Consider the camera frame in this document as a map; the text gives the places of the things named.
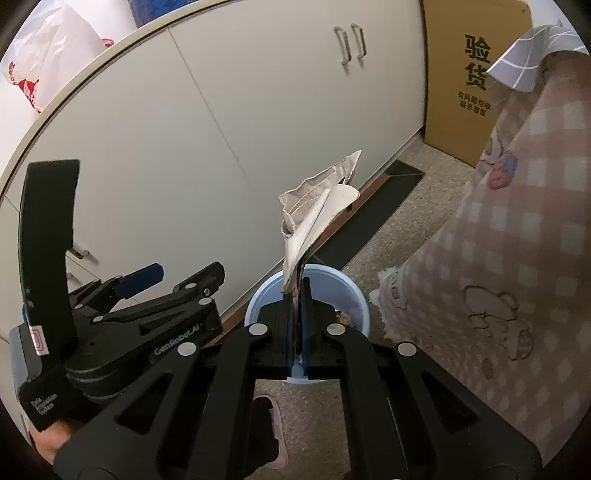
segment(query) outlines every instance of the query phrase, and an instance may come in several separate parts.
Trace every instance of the pink slipper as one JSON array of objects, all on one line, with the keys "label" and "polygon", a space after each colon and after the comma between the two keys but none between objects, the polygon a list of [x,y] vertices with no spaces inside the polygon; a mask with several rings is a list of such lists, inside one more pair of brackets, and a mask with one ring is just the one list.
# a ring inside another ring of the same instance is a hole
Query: pink slipper
[{"label": "pink slipper", "polygon": [[256,398],[266,397],[269,399],[273,408],[271,409],[271,418],[273,419],[273,436],[279,443],[279,455],[272,462],[266,463],[267,468],[279,470],[287,465],[289,462],[289,455],[287,454],[287,446],[285,445],[285,437],[283,436],[283,423],[281,422],[281,412],[277,400],[269,395],[258,395]]}]

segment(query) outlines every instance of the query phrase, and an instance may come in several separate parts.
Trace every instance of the human hand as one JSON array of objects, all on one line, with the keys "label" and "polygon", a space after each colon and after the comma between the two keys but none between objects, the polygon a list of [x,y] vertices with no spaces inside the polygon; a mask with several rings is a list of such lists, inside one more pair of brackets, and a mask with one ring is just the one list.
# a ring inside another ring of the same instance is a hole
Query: human hand
[{"label": "human hand", "polygon": [[58,420],[42,432],[31,425],[29,433],[39,454],[53,465],[59,449],[83,426],[84,424],[77,420]]}]

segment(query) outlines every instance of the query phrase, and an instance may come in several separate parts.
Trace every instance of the light blue trash bin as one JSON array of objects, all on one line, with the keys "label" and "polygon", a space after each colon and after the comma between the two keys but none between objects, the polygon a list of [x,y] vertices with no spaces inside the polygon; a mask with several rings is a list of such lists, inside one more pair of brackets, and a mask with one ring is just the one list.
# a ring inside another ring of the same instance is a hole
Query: light blue trash bin
[{"label": "light blue trash bin", "polygon": [[[347,275],[326,265],[308,264],[304,267],[304,276],[310,278],[312,298],[329,303],[335,310],[346,313],[354,328],[369,336],[369,307],[361,290]],[[283,298],[283,272],[276,273],[267,280],[252,296],[248,304],[244,325],[256,323],[262,306],[280,301]],[[289,383],[308,384],[323,380],[308,380],[298,365],[292,370]]]}]

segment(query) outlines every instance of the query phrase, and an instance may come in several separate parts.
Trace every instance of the label sticker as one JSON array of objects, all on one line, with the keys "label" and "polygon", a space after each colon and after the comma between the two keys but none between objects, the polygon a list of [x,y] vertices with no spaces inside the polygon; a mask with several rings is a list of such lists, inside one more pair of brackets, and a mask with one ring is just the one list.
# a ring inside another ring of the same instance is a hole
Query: label sticker
[{"label": "label sticker", "polygon": [[43,335],[43,327],[41,325],[30,326],[29,331],[31,332],[31,338],[33,339],[33,345],[37,355],[49,355],[49,348],[45,341],[45,335]]}]

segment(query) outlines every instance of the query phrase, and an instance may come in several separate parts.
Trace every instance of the cardboard box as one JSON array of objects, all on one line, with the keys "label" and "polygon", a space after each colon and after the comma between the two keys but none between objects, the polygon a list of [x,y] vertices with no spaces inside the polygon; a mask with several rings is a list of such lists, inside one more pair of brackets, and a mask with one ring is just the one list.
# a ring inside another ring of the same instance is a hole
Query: cardboard box
[{"label": "cardboard box", "polygon": [[532,28],[521,0],[424,0],[428,91],[425,142],[475,166],[496,113],[486,71]]}]

